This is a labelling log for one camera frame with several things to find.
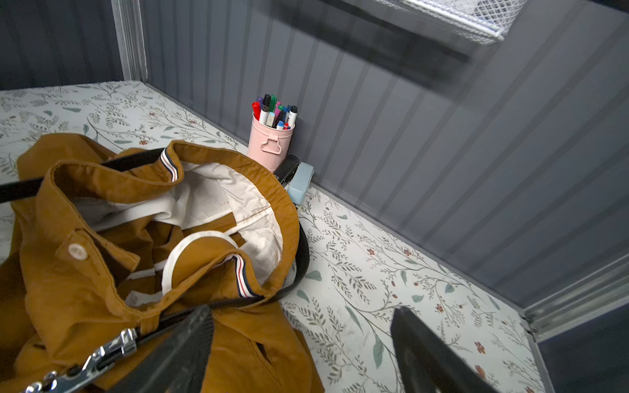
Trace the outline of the black stapler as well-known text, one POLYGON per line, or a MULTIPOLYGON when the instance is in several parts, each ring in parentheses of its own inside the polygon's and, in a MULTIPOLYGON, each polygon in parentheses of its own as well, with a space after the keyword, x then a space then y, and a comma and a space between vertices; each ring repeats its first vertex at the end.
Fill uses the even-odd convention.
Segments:
POLYGON ((274 176, 281 185, 285 186, 294 177, 299 165, 300 160, 296 156, 288 155, 275 169, 274 176))

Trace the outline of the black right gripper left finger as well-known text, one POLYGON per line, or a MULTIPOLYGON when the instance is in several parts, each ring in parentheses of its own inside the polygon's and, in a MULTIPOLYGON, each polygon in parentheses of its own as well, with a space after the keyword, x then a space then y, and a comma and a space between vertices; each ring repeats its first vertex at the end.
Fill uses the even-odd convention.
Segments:
POLYGON ((198 306, 160 320, 157 331, 140 339, 142 345, 167 338, 111 392, 199 392, 214 336, 211 307, 198 306))

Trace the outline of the mustard brown trousers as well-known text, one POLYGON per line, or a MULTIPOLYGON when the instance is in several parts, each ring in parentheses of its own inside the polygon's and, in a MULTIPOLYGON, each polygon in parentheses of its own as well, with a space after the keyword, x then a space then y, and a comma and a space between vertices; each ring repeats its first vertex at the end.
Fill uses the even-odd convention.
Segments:
POLYGON ((296 207, 239 152, 172 141, 138 168, 79 134, 41 137, 17 161, 1 266, 1 389, 23 390, 135 328, 216 304, 204 392, 321 392, 303 335, 277 296, 300 245, 296 207))

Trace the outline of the light blue stapler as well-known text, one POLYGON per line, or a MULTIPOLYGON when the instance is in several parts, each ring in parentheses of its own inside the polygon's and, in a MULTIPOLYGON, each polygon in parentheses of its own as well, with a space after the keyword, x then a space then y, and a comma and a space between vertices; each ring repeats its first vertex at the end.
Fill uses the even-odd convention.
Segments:
POLYGON ((288 184, 288 195, 296 206, 300 206, 306 198, 306 193, 311 185, 314 175, 314 167, 306 162, 301 162, 293 178, 288 184))

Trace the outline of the pink metal pen cup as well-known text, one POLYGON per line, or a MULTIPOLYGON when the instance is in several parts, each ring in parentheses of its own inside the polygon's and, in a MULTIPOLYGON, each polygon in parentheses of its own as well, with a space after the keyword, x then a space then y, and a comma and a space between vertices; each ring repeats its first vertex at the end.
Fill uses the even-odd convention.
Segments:
POLYGON ((273 129, 252 115, 247 156, 274 172, 288 155, 294 129, 273 129))

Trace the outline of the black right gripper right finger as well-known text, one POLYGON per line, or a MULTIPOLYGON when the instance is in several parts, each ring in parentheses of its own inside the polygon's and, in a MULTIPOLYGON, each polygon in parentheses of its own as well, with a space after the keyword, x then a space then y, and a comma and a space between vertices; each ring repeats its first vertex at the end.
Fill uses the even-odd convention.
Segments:
POLYGON ((395 309, 391 338, 406 392, 495 391, 411 309, 395 309))

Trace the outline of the colourful marker pens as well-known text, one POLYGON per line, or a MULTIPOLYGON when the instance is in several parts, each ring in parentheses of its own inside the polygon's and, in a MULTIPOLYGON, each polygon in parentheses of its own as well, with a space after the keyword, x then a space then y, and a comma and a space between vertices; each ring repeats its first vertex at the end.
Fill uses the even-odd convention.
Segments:
POLYGON ((265 94, 252 104, 252 124, 269 129, 294 130, 299 116, 299 106, 282 103, 276 95, 265 94))

